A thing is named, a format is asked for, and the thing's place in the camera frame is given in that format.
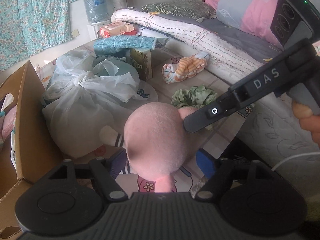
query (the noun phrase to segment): light switch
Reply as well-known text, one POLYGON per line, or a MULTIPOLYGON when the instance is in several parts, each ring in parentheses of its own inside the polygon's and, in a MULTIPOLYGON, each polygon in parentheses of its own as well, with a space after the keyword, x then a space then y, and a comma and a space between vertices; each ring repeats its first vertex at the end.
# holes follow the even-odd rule
POLYGON ((72 33, 72 37, 76 37, 76 36, 79 36, 79 31, 78 30, 74 30, 72 33))

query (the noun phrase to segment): plastic bottle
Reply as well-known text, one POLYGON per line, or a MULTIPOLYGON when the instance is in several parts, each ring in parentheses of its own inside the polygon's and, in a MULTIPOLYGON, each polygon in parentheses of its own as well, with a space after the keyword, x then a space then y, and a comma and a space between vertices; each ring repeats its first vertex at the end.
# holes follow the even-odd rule
POLYGON ((108 19, 105 0, 84 0, 84 5, 89 23, 97 23, 108 19))

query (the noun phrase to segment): white plastic bag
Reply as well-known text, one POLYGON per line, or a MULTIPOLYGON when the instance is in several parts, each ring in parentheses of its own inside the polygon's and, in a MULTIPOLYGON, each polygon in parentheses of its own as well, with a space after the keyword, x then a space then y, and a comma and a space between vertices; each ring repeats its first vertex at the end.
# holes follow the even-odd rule
POLYGON ((95 74, 101 65, 94 70, 92 62, 93 56, 87 50, 75 49, 59 57, 45 93, 53 101, 43 109, 50 134, 60 150, 73 158, 102 145, 99 139, 102 127, 109 125, 122 134, 135 108, 157 101, 150 85, 147 98, 137 94, 140 80, 133 67, 129 73, 116 75, 117 66, 105 63, 110 76, 98 77, 95 74))

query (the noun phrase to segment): bottle label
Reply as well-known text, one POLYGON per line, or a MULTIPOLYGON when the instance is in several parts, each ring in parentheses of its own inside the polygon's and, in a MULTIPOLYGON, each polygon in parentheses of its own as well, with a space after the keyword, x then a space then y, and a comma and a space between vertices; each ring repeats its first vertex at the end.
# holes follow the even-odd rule
POLYGON ((94 5, 97 6, 99 4, 104 3, 104 0, 94 0, 94 5))

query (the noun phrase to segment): rolled blanket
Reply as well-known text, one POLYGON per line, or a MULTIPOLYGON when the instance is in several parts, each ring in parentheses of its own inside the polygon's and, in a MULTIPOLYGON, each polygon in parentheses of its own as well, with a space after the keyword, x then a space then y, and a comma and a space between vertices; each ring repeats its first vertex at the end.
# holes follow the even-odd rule
POLYGON ((165 64, 162 68, 164 81, 168 84, 191 78, 204 70, 209 54, 199 52, 191 57, 180 59, 178 64, 165 64))
POLYGON ((145 36, 117 35, 109 38, 99 39, 93 49, 98 55, 110 55, 120 52, 123 49, 146 48, 155 49, 164 46, 168 38, 151 38, 145 36))

